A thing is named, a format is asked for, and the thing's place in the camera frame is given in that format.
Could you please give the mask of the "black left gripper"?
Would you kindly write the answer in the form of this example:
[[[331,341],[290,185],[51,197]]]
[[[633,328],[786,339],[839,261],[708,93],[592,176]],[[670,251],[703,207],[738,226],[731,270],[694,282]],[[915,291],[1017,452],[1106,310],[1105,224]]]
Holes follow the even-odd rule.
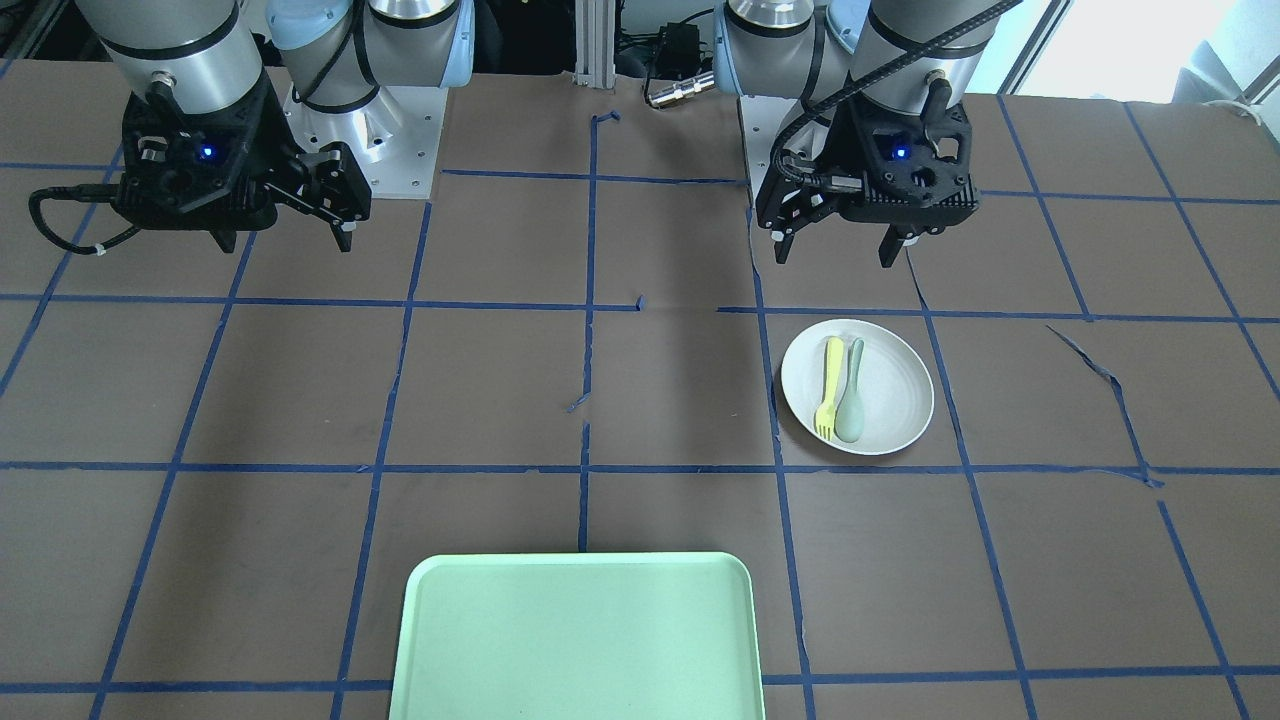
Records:
[[[963,104],[927,124],[858,95],[835,109],[824,129],[822,150],[783,151],[788,169],[819,176],[820,186],[801,187],[771,168],[756,195],[756,224],[772,231],[777,264],[787,263],[800,229],[837,215],[888,225],[878,247],[879,265],[888,269],[909,229],[940,232],[979,209],[970,170],[973,127]]]

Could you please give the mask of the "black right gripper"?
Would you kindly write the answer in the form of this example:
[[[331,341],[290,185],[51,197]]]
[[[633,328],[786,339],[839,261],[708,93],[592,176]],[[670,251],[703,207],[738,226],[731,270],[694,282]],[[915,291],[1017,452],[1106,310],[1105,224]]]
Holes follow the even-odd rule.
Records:
[[[236,252],[239,232],[270,228],[279,205],[316,217],[340,252],[352,250],[355,223],[371,214],[372,192],[351,150],[342,142],[302,149],[266,73],[239,100],[205,114],[180,111],[159,83],[131,95],[122,150],[110,201],[116,214],[143,231],[209,232],[224,254]]]

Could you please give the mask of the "robot right arm silver blue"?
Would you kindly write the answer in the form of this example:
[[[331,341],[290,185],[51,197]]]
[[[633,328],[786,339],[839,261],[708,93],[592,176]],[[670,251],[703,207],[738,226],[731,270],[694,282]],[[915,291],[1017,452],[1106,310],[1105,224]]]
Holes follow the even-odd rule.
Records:
[[[470,82],[474,1],[269,1],[282,97],[238,1],[82,1],[125,77],[123,172],[67,197],[105,202],[141,231],[206,233],[223,252],[282,206],[319,219],[347,252],[387,193],[390,164],[420,161],[422,118],[394,88]]]

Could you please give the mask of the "robot left arm silver blue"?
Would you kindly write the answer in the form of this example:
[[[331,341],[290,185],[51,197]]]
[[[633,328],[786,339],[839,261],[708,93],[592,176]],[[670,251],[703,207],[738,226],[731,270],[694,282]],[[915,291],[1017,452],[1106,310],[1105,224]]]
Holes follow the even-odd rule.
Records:
[[[756,224],[786,263],[797,234],[838,217],[886,228],[882,266],[970,219],[965,88],[1010,1],[723,1],[716,86],[792,102],[765,155]]]

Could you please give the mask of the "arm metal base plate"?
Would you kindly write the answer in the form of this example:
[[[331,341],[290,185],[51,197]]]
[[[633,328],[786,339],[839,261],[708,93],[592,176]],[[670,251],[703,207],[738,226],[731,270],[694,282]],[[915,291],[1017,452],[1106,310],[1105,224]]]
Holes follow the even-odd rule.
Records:
[[[346,143],[374,197],[429,200],[448,96],[447,88],[384,86],[346,111],[310,106],[292,95],[283,110],[302,149]]]
[[[797,99],[759,95],[739,99],[742,147],[753,211],[759,205],[756,200],[771,165],[771,149],[777,135],[803,113],[804,108]],[[833,117],[835,113],[829,111],[823,120],[806,126],[788,141],[787,149],[803,154],[809,160],[817,158],[826,146],[826,137]]]

